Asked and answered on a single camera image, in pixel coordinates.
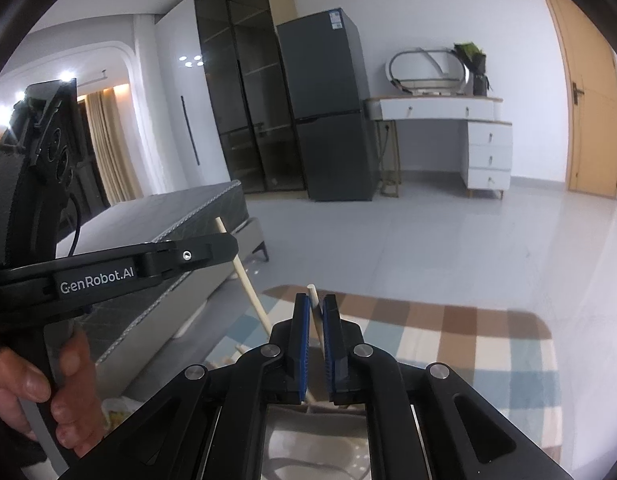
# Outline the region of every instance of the gray bed frame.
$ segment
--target gray bed frame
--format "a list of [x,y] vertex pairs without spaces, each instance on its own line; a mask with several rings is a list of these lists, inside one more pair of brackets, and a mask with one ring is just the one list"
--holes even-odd
[[[241,259],[263,250],[264,235],[257,218],[249,218],[232,233]],[[133,322],[98,359],[97,391],[101,399],[119,397],[157,351],[194,314],[207,298],[234,272],[227,263],[186,274]]]

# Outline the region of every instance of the door handle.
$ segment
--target door handle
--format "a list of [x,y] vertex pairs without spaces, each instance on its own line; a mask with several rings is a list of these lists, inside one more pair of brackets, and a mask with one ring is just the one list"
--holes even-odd
[[577,106],[578,103],[579,103],[580,95],[584,95],[584,94],[585,94],[585,91],[584,90],[580,90],[577,87],[577,83],[575,81],[573,81],[573,102],[575,103],[575,106]]

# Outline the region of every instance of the broom handle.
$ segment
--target broom handle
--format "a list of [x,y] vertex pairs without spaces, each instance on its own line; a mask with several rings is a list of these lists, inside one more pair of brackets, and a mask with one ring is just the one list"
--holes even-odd
[[[220,233],[226,232],[226,227],[224,227],[224,223],[222,222],[222,219],[219,216],[215,219],[215,223],[218,225],[218,229],[220,230]],[[255,289],[253,288],[253,285],[251,285],[251,280],[249,280],[248,276],[246,275],[246,270],[244,270],[242,261],[239,259],[239,253],[236,255],[235,258],[233,258],[233,266],[235,267],[235,271],[237,272],[239,281],[242,282],[242,286],[244,287],[244,290],[246,291],[246,295],[251,301],[253,308],[255,308],[255,313],[257,314],[257,317],[260,319],[260,323],[262,323],[262,326],[264,327],[264,331],[266,332],[266,335],[270,337],[271,332],[272,332],[271,321],[268,319],[266,311],[264,310],[264,307],[262,306],[260,299],[257,297],[257,294],[255,293]]]

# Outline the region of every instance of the human hand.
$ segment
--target human hand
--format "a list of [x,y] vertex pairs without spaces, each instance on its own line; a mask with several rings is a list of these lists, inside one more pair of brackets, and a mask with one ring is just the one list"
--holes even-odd
[[[88,340],[78,331],[60,351],[64,386],[55,394],[50,410],[58,422],[62,446],[84,456],[104,436],[104,416],[95,392],[95,364]],[[50,385],[35,366],[9,348],[0,348],[0,418],[11,428],[35,440],[18,398],[45,402]]]

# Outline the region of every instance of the wooden stick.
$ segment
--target wooden stick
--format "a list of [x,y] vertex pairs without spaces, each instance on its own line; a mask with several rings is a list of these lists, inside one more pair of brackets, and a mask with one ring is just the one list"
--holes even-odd
[[[219,216],[215,219],[215,223],[218,225],[218,229],[220,230],[220,233],[226,232],[226,227],[224,227],[224,223],[222,222],[222,219]],[[271,321],[268,319],[266,311],[264,310],[264,307],[262,306],[260,299],[257,297],[257,294],[255,293],[255,289],[253,288],[253,285],[251,284],[251,281],[246,275],[246,270],[244,270],[242,261],[240,261],[239,259],[239,254],[233,259],[233,266],[235,267],[235,271],[237,272],[239,281],[242,282],[242,286],[244,287],[244,290],[246,291],[246,295],[251,301],[251,305],[253,305],[253,308],[255,308],[255,313],[257,314],[257,317],[260,319],[260,323],[262,323],[262,326],[264,327],[264,331],[266,332],[266,335],[270,337],[271,332],[272,332]]]
[[319,346],[322,349],[322,355],[324,355],[324,328],[322,327],[322,311],[319,307],[317,289],[312,283],[307,286],[307,289],[308,298],[311,300],[311,313],[313,314],[313,324],[315,325],[315,331],[317,332],[317,338],[319,339]]

